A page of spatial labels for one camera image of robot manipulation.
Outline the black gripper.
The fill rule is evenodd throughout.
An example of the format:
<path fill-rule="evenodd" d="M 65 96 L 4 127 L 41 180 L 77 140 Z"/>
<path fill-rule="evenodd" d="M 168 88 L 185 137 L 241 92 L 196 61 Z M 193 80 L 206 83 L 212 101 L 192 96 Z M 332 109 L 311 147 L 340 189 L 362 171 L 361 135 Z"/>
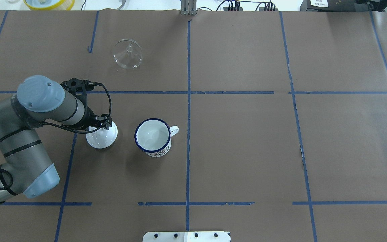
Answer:
<path fill-rule="evenodd" d="M 109 113 L 97 115 L 89 106 L 86 106 L 85 114 L 79 122 L 79 130 L 90 131 L 90 127 L 108 130 L 113 126 Z"/>

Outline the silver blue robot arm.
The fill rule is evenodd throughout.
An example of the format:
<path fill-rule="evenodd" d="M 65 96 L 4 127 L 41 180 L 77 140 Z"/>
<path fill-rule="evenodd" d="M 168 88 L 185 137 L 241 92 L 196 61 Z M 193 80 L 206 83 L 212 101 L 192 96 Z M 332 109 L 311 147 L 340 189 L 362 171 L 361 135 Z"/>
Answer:
<path fill-rule="evenodd" d="M 99 82 L 72 78 L 57 83 L 43 75 L 26 78 L 10 98 L 0 101 L 0 205 L 19 194 L 33 199 L 60 182 L 36 129 L 53 126 L 70 133 L 91 134 L 113 126 L 112 103 L 96 115 L 87 105 L 87 92 Z"/>

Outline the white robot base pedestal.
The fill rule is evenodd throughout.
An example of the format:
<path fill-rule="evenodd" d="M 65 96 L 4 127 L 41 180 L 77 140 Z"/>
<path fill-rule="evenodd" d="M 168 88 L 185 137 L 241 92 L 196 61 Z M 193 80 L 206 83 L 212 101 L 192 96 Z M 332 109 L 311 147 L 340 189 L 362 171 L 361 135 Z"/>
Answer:
<path fill-rule="evenodd" d="M 147 232 L 143 242 L 231 242 L 227 231 Z"/>

